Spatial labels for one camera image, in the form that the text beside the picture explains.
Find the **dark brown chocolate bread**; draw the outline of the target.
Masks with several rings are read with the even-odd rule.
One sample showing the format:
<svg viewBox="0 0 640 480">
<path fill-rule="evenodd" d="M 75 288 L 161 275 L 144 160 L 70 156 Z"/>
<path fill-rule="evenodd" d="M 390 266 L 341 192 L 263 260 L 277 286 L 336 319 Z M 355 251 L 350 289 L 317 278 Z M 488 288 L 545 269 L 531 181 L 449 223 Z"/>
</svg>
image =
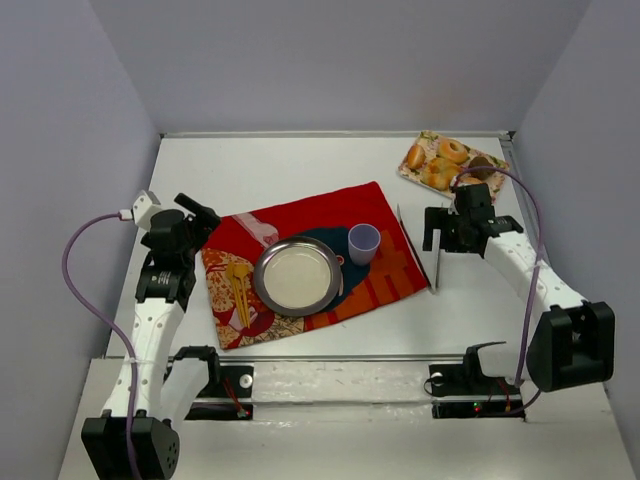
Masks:
<svg viewBox="0 0 640 480">
<path fill-rule="evenodd" d="M 468 164 L 468 169 L 471 170 L 470 176 L 482 182 L 493 176 L 494 167 L 489 158 L 481 155 L 475 156 Z"/>
</svg>

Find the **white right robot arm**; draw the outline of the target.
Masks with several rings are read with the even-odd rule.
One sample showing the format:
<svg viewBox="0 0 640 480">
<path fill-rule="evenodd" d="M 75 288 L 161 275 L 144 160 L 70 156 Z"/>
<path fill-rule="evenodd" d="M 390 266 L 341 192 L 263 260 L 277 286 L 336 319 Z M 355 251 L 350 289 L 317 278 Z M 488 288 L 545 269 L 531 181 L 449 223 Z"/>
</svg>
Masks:
<svg viewBox="0 0 640 480">
<path fill-rule="evenodd" d="M 525 304 L 527 340 L 469 347 L 465 368 L 475 377 L 530 381 L 543 392 L 609 380 L 614 372 L 615 314 L 569 287 L 536 252 L 522 226 L 491 207 L 454 213 L 428 207 L 424 251 L 477 254 Z"/>
</svg>

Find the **metal tongs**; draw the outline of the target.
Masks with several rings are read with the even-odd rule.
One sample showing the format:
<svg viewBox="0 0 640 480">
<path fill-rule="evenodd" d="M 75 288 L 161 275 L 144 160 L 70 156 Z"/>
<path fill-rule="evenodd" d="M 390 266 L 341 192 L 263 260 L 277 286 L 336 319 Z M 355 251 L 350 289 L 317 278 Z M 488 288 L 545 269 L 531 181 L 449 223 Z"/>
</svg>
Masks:
<svg viewBox="0 0 640 480">
<path fill-rule="evenodd" d="M 435 294 L 439 289 L 440 251 L 434 247 L 439 245 L 439 234 L 436 233 L 429 242 L 428 250 L 424 249 L 425 208 L 412 203 L 398 203 L 396 217 L 414 260 L 417 262 L 428 283 L 428 290 Z"/>
</svg>

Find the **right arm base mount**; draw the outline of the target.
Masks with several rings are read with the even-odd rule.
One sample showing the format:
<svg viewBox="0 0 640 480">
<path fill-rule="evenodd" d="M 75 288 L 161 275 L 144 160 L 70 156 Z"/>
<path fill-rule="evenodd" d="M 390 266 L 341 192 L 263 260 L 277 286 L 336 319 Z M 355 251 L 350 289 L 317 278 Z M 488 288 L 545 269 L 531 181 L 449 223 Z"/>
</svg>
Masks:
<svg viewBox="0 0 640 480">
<path fill-rule="evenodd" d="M 423 390 L 432 399 L 434 419 L 525 418 L 520 390 L 481 371 L 478 352 L 494 345 L 499 342 L 468 347 L 457 363 L 429 365 Z"/>
</svg>

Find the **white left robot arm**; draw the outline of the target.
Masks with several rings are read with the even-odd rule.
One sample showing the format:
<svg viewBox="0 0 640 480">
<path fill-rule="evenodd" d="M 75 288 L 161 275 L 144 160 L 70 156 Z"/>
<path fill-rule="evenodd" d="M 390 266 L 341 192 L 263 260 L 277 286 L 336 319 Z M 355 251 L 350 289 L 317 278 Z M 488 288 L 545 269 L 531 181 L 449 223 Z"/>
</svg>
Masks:
<svg viewBox="0 0 640 480">
<path fill-rule="evenodd" d="M 125 212 L 148 250 L 135 289 L 132 332 L 114 387 L 81 440 L 101 479 L 170 479 L 180 454 L 179 429 L 198 394 L 220 378 L 213 347 L 170 353 L 196 284 L 196 255 L 220 217 L 180 193 L 163 208 L 143 191 Z"/>
</svg>

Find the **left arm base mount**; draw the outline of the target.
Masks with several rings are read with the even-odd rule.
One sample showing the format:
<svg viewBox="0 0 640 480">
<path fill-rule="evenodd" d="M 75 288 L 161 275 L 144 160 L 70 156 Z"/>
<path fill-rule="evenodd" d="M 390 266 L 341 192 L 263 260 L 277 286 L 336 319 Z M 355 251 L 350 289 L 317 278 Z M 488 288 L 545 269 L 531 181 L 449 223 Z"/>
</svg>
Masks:
<svg viewBox="0 0 640 480">
<path fill-rule="evenodd" d="M 201 390 L 181 398 L 192 400 L 185 411 L 186 421 L 250 421 L 254 417 L 252 389 L 254 367 L 248 364 L 223 365 L 213 346 L 182 347 L 170 362 L 165 375 L 168 381 L 177 373 L 184 383 L 186 375 L 196 375 L 194 384 Z"/>
</svg>

